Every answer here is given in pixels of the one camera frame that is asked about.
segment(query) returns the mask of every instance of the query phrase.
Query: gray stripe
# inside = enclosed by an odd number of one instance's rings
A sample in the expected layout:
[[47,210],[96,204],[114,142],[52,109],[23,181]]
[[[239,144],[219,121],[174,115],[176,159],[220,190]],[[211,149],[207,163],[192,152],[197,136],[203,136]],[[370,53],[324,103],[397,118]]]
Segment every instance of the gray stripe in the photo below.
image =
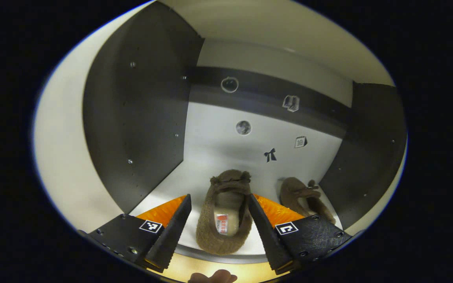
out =
[[[351,110],[317,91],[269,75],[228,68],[195,67],[188,72],[192,88],[190,102],[227,107],[268,116],[343,138]],[[239,87],[233,93],[221,89],[225,77],[235,77]],[[282,107],[286,95],[300,98],[300,109]]]

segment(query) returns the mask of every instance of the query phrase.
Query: black side wall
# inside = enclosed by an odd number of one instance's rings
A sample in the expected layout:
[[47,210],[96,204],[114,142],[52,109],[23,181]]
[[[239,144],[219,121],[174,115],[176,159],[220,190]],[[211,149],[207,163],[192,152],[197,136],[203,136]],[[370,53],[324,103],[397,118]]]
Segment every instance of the black side wall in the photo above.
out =
[[190,91],[183,76],[196,66],[203,41],[155,2],[106,41],[90,68],[83,99],[88,150],[125,213],[183,161]]
[[343,229],[358,221],[385,193],[403,159],[406,140],[396,88],[354,83],[349,128],[320,182]]

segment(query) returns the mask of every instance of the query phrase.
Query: finger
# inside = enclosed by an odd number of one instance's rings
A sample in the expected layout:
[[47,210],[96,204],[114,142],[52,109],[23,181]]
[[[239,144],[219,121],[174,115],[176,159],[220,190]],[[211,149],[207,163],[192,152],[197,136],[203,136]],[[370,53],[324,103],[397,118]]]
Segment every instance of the finger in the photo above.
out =
[[231,275],[230,279],[226,283],[233,283],[237,281],[237,276],[236,275]]
[[212,283],[227,283],[230,279],[230,272],[228,270],[220,269],[216,271],[210,279]]
[[209,278],[200,273],[192,274],[192,276],[190,276],[190,280],[188,280],[188,283],[208,283],[208,282]]

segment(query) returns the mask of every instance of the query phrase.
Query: brown fuzzy slipper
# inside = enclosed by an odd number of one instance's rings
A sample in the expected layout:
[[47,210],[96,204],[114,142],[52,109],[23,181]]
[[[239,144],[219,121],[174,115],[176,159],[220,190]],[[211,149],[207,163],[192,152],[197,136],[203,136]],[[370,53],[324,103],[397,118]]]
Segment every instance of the brown fuzzy slipper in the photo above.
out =
[[[281,204],[302,216],[309,217],[318,214],[326,217],[329,222],[335,224],[335,218],[319,199],[320,192],[316,191],[316,188],[318,186],[315,186],[315,181],[313,180],[309,181],[309,186],[307,187],[295,177],[287,178],[282,182]],[[299,198],[305,198],[309,208],[304,208],[299,204]]]
[[250,174],[227,170],[211,178],[197,224],[197,244],[204,251],[227,255],[238,251],[251,230],[248,210]]

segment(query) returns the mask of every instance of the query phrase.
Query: slipper insole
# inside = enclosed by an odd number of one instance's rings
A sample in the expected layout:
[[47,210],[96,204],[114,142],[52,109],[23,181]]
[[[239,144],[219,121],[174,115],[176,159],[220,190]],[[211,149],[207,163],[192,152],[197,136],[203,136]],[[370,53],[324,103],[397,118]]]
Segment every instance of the slipper insole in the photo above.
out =
[[244,201],[244,195],[236,192],[222,192],[216,195],[214,199],[214,220],[216,227],[225,225],[226,231],[222,230],[223,233],[218,229],[218,232],[233,236],[239,230],[239,210],[242,202]]

